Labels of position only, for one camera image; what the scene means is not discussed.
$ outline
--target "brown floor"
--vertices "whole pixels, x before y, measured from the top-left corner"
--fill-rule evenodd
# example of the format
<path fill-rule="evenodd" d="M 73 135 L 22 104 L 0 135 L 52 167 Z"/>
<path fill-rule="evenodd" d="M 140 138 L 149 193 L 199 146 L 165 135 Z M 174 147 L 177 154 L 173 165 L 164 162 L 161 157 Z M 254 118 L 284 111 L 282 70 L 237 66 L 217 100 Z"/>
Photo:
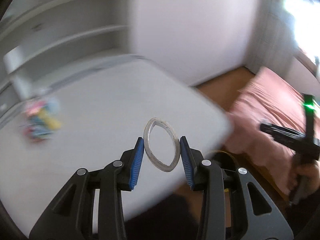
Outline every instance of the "brown floor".
<path fill-rule="evenodd" d="M 240 89 L 244 88 L 250 79 L 254 77 L 245 67 L 239 67 L 235 70 L 229 71 L 219 77 L 213 78 L 199 86 L 197 89 L 203 93 L 207 98 L 217 103 L 224 110 L 228 111 L 233 102 L 240 94 Z M 286 202 L 279 195 L 279 193 L 268 183 L 268 181 L 244 158 L 243 156 L 235 156 L 238 163 L 247 168 L 249 172 L 260 183 L 264 190 L 273 199 L 279 209 L 283 212 Z M 187 184 L 181 185 L 177 190 L 177 194 L 186 197 L 190 211 L 193 216 L 199 221 L 202 205 L 202 193 L 193 192 Z M 226 193 L 226 207 L 229 206 L 229 199 Z M 226 225 L 230 226 L 230 213 L 226 212 Z"/>

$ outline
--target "colorful candy pile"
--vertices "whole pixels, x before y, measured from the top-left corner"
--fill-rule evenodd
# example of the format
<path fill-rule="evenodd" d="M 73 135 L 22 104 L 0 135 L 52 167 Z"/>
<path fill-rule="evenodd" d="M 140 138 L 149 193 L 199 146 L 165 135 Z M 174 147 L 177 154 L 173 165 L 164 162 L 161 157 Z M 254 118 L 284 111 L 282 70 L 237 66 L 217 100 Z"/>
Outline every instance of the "colorful candy pile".
<path fill-rule="evenodd" d="M 28 101 L 25 105 L 28 120 L 25 135 L 33 141 L 49 139 L 61 127 L 61 123 L 55 118 L 58 112 L 59 103 L 54 98 Z"/>

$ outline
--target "human hand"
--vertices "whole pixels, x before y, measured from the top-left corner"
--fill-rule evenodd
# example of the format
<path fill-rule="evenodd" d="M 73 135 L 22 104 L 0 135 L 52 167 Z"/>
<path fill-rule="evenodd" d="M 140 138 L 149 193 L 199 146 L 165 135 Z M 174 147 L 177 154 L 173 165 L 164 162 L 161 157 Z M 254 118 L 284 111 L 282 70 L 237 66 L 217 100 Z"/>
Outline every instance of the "human hand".
<path fill-rule="evenodd" d="M 288 179 L 288 188 L 290 191 L 297 187 L 298 175 L 308 177 L 304 198 L 315 193 L 320 187 L 320 162 L 315 161 L 310 164 L 292 166 Z"/>

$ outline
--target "white tape ring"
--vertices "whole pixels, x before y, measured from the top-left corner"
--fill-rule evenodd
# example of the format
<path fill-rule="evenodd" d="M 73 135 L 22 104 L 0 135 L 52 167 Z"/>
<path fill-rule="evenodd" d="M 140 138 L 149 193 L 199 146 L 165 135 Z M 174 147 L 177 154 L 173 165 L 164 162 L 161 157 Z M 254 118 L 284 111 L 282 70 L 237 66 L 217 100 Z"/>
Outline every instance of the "white tape ring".
<path fill-rule="evenodd" d="M 166 165 L 166 164 L 162 163 L 161 161 L 159 161 L 154 156 L 154 154 L 152 153 L 152 151 L 150 149 L 149 136 L 150 136 L 150 133 L 151 133 L 152 129 L 156 125 L 162 127 L 163 129 L 165 129 L 167 131 L 167 133 L 170 135 L 171 139 L 172 139 L 172 142 L 173 142 L 173 145 L 174 145 L 174 148 L 175 148 L 175 154 L 174 154 L 174 159 L 173 159 L 173 161 L 172 161 L 172 163 L 170 165 Z M 149 160 L 159 170 L 165 171 L 165 172 L 170 172 L 177 166 L 178 161 L 180 159 L 180 142 L 179 142 L 179 138 L 178 138 L 176 132 L 174 131 L 172 126 L 169 125 L 167 122 L 162 121 L 160 118 L 156 118 L 156 117 L 150 119 L 150 121 L 147 123 L 146 128 L 144 129 L 143 141 L 144 141 L 144 149 L 146 151 L 146 154 L 147 154 Z"/>

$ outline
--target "pink fabric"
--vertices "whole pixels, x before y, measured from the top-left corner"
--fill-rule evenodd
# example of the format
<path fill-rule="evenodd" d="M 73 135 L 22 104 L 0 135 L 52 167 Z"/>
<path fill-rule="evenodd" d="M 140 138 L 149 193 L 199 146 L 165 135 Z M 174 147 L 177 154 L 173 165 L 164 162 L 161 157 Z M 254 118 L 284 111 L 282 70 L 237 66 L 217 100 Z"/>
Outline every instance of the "pink fabric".
<path fill-rule="evenodd" d="M 276 185 L 289 193 L 287 179 L 293 152 L 259 130 L 263 118 L 270 123 L 305 132 L 303 97 L 287 82 L 266 67 L 242 90 L 228 117 L 234 132 L 225 143 L 228 151 L 247 153 L 257 166 L 266 167 Z M 319 138 L 320 120 L 315 118 L 315 137 Z"/>

